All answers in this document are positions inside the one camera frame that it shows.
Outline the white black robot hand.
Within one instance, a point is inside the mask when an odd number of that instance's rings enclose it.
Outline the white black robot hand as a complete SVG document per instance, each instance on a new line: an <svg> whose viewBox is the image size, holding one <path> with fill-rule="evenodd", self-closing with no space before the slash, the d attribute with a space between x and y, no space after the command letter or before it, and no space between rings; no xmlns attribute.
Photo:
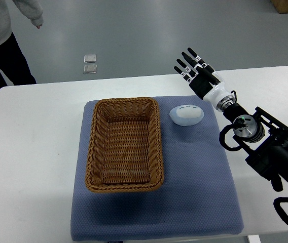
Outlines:
<svg viewBox="0 0 288 243"><path fill-rule="evenodd" d="M189 83L189 87L201 100L210 102L218 111L225 111L233 104L233 94L225 89L223 78L211 66L206 66L205 61L193 49L188 47L187 50L193 58L182 52L186 62L196 70L201 67L203 70L193 71L181 59L176 61L187 73L177 66L174 66L174 70Z"/></svg>

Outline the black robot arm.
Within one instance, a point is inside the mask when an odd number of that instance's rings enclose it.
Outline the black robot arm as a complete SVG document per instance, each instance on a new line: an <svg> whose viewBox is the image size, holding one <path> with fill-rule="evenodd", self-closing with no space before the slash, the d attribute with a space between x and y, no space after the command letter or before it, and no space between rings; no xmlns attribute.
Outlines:
<svg viewBox="0 0 288 243"><path fill-rule="evenodd" d="M177 59L174 70L189 84L203 101L210 102L230 121L219 134L219 142L228 151L243 149L247 164L260 176L271 182L277 192L283 190L282 181L288 183L288 127L278 119L256 107L249 114L238 102L236 91L227 91L224 79L191 48ZM281 207L288 197L274 200L274 208L288 226L288 215Z"/></svg>

